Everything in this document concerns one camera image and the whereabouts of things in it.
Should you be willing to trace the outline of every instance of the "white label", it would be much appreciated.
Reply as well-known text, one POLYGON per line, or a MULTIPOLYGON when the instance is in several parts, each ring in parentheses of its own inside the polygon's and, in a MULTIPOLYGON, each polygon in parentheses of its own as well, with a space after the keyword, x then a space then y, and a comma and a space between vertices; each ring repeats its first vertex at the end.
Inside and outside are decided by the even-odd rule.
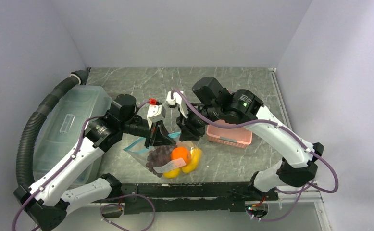
POLYGON ((239 100, 242 100, 242 101, 246 102, 247 104, 250 104, 252 102, 252 100, 247 95, 241 95, 239 100))
POLYGON ((186 163, 184 162, 183 158, 178 158, 178 159, 170 161, 169 163, 167 163, 167 164, 165 164, 161 167, 154 167, 153 169, 157 173, 165 173, 165 172, 171 171, 173 169, 183 167, 185 165, 186 165, 186 163))
POLYGON ((73 114, 67 114, 65 116, 65 119, 60 128, 60 132, 62 134, 67 134, 70 131, 72 123, 74 122, 74 118, 75 118, 75 115, 73 114))

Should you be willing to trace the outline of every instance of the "ziplock bag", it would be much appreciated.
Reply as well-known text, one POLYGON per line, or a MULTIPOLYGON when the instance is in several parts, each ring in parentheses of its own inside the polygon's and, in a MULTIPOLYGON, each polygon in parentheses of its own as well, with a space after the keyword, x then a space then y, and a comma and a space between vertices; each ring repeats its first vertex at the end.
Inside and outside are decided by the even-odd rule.
MULTIPOLYGON (((177 139, 180 132, 169 134, 172 139, 177 139)), ((189 173, 195 170, 201 159, 202 151, 190 141, 178 142, 176 145, 163 145, 149 148, 144 146, 146 138, 124 148, 146 169, 158 177, 175 178, 181 172, 189 173)))

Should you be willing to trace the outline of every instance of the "black corrugated hose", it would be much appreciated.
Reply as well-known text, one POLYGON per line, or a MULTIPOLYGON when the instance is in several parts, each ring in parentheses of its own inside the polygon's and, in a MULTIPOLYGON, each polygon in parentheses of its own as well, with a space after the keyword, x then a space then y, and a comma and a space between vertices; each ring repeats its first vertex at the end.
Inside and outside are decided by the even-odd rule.
POLYGON ((16 159, 17 183, 28 189, 33 184, 33 154, 37 136, 47 119, 48 114, 54 109, 60 99, 75 85, 85 85, 89 70, 74 71, 61 81, 54 90, 40 103, 37 110, 28 119, 20 138, 16 159))

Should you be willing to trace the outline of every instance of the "pink basket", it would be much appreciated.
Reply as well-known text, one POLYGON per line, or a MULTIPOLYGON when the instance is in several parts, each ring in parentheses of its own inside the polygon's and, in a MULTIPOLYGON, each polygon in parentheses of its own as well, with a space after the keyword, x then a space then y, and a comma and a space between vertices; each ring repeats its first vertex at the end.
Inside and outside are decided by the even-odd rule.
MULTIPOLYGON (((227 124, 217 120, 217 124, 227 124)), ((207 126, 208 141, 223 143, 238 148, 246 148, 252 142, 252 132, 245 128, 224 129, 212 125, 207 126)))

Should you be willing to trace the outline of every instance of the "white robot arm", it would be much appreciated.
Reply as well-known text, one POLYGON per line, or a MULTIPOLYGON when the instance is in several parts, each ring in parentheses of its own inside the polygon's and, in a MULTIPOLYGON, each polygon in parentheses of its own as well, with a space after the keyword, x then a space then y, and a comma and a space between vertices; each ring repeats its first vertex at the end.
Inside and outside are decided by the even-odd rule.
POLYGON ((137 115, 136 99, 119 95, 103 117, 88 125, 85 122, 83 129, 86 130, 81 132, 83 135, 77 144, 45 176, 28 187, 19 185, 14 191, 15 197, 43 231, 54 229, 80 207, 122 194, 122 184, 111 174, 72 190, 67 188, 92 162, 119 142, 123 133, 145 137, 146 147, 175 144, 162 124, 163 105, 155 100, 150 104, 147 119, 142 119, 137 115))
POLYGON ((200 139, 207 124, 220 128, 244 127, 261 137, 283 159, 252 176, 250 186, 260 195, 286 184, 301 187, 314 178, 317 165, 311 152, 321 156, 324 147, 320 143, 312 144, 292 132, 289 134, 289 128, 252 92, 241 89, 231 94, 213 77, 202 78, 192 90, 201 101, 195 107, 179 90, 169 92, 166 99, 171 107, 179 107, 177 124, 181 128, 181 141, 200 139), (215 124, 214 121, 219 119, 231 125, 215 124))

